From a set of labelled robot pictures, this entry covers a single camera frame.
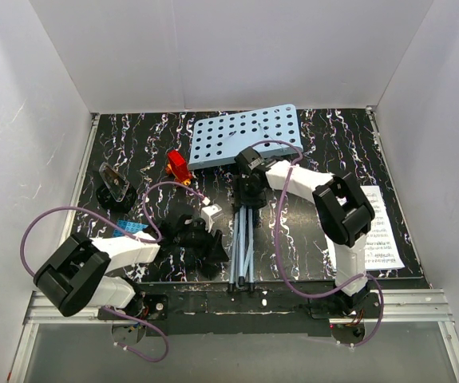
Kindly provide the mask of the blue music stand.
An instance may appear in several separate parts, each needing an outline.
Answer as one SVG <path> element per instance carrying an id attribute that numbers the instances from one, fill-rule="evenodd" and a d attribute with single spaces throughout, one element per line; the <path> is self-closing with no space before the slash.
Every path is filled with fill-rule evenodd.
<path id="1" fill-rule="evenodd" d="M 233 198 L 235 228 L 232 240 L 235 263 L 230 287 L 253 281 L 254 216 L 267 203 L 241 203 L 239 176 L 257 174 L 265 190 L 271 187 L 265 175 L 283 156 L 303 151 L 299 119 L 292 104 L 256 109 L 198 120 L 193 125 L 190 170 L 234 164 Z"/>

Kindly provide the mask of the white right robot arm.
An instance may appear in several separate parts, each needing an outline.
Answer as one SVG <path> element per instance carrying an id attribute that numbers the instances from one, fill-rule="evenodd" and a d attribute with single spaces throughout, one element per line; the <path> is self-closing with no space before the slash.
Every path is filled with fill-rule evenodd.
<path id="1" fill-rule="evenodd" d="M 291 162 L 277 156 L 263 158 L 254 148 L 245 148 L 235 157 L 240 174 L 235 178 L 236 195 L 250 207 L 262 207 L 264 190 L 280 190 L 274 232 L 279 236 L 283 201 L 292 194 L 313 203 L 321 228 L 334 244 L 336 277 L 334 289 L 307 294 L 288 280 L 280 255 L 276 255 L 279 275 L 291 291 L 306 299 L 333 298 L 341 310 L 359 308 L 369 294 L 365 246 L 375 211 L 350 173 L 336 176 L 302 168 L 299 159 Z"/>

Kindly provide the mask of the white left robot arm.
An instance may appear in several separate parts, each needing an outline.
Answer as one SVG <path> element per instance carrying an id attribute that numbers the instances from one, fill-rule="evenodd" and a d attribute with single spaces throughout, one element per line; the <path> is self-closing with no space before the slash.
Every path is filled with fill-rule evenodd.
<path id="1" fill-rule="evenodd" d="M 152 228 L 109 239 L 72 234 L 34 274 L 34 285 L 65 317 L 88 306 L 109 306 L 145 318 L 150 311 L 145 292 L 131 278 L 114 276 L 113 271 L 135 264 L 156 264 L 163 270 L 164 256 L 178 256 L 181 263 L 191 263 L 212 278 L 229 260 L 222 232 L 209 231 L 202 218 L 169 215 L 157 226 L 162 234 L 159 243 Z"/>

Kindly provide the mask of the white sheet music page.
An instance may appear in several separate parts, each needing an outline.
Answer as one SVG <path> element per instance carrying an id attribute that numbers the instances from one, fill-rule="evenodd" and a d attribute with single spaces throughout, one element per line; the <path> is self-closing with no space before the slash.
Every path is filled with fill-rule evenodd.
<path id="1" fill-rule="evenodd" d="M 361 186 L 375 217 L 366 238 L 365 263 L 367 270 L 398 270 L 404 267 L 386 212 L 379 186 Z"/>

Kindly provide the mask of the black metronome body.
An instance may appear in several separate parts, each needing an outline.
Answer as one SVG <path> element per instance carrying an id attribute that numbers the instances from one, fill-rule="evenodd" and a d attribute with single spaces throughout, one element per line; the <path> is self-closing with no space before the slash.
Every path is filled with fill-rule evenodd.
<path id="1" fill-rule="evenodd" d="M 100 206 L 113 213 L 129 213 L 137 201 L 134 186 L 106 162 L 100 165 L 98 174 L 101 182 L 96 197 Z"/>

